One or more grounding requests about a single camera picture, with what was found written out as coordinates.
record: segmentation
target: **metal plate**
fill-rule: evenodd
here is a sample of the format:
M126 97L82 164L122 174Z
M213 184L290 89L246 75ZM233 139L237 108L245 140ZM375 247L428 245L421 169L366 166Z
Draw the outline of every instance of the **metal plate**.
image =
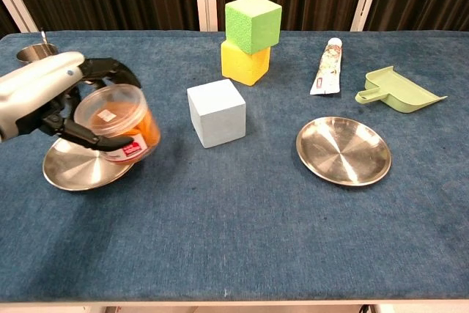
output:
M347 186L369 185L391 168L391 152L371 128L343 117L321 117L296 138L304 164L317 176Z
M44 157L43 173L62 190L84 191L115 181L132 166L111 163L96 150L57 139Z

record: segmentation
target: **green dustpan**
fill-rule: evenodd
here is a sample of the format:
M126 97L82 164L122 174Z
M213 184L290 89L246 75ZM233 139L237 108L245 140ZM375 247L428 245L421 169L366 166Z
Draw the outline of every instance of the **green dustpan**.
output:
M366 104L381 100L402 113L411 113L445 97L438 97L394 71L385 67L366 74L366 90L357 93L355 100Z

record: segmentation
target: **stacked cubes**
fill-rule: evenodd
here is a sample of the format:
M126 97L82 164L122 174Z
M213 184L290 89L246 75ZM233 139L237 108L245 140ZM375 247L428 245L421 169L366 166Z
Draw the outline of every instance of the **stacked cubes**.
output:
M281 6L268 0L236 0L225 5L225 18L221 74L252 86L269 70L270 47L280 35Z

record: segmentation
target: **green foam cube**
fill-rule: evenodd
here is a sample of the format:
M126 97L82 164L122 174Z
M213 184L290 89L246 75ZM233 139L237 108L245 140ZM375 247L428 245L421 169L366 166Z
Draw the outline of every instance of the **green foam cube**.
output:
M281 6L270 0L235 0L225 5L226 38L247 54L278 43Z

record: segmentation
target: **robotic hand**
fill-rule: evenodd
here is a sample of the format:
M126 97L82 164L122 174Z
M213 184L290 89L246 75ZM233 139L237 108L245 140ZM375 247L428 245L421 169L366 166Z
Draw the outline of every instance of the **robotic hand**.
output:
M105 86L102 78L115 84L141 87L139 80L117 60L85 59L75 51L49 56L0 78L0 142L36 129L93 150L110 152L130 143L129 136L107 138L73 121L81 102L76 86L85 81L95 88ZM60 112L70 104L70 117Z

